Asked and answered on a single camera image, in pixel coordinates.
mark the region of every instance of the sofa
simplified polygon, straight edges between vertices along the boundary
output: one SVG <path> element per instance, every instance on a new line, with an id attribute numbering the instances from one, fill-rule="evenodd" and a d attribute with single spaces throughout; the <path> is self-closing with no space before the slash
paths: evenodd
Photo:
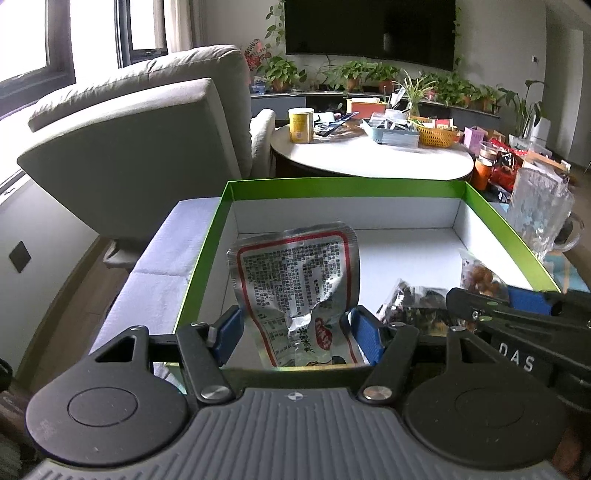
<path id="1" fill-rule="evenodd" d="M 33 134 L 17 163 L 100 235 L 147 244 L 179 201 L 273 175 L 275 116 L 251 119 L 248 85 L 234 46 L 169 54 L 71 85 L 30 109 Z"/>

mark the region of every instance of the black tv screen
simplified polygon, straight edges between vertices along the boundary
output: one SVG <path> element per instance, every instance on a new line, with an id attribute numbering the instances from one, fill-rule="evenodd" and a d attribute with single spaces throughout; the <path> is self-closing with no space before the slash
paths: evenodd
<path id="1" fill-rule="evenodd" d="M 285 0 L 285 52 L 451 70 L 455 0 Z"/>

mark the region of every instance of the gray ribbed surface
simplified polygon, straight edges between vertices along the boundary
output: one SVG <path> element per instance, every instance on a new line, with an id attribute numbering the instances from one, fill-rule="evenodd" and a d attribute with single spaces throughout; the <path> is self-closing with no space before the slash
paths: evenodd
<path id="1" fill-rule="evenodd" d="M 344 388 L 247 389 L 236 402 L 202 410 L 172 447 L 112 471 L 50 462 L 35 480 L 404 479 L 552 480 L 549 463 L 514 472 L 479 472 L 439 459 L 412 438 L 395 412 L 363 405 Z"/>

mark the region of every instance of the clear glass jug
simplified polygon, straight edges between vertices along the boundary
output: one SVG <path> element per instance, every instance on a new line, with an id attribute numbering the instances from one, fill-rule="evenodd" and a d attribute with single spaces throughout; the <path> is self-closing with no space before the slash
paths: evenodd
<path id="1" fill-rule="evenodd" d="M 538 260 L 551 250 L 566 252 L 580 241 L 583 221 L 572 213 L 574 196 L 568 183 L 561 183 L 530 168 L 521 168 L 513 188 L 507 223 L 523 239 Z M 580 226 L 575 238 L 564 245 L 555 245 L 565 221 L 571 218 Z"/>

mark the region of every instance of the yellow can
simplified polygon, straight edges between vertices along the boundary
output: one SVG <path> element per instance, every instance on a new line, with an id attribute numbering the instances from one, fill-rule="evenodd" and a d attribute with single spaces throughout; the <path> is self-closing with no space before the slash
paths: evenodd
<path id="1" fill-rule="evenodd" d="M 312 143 L 314 140 L 314 109 L 291 108 L 290 138 L 293 143 Z"/>

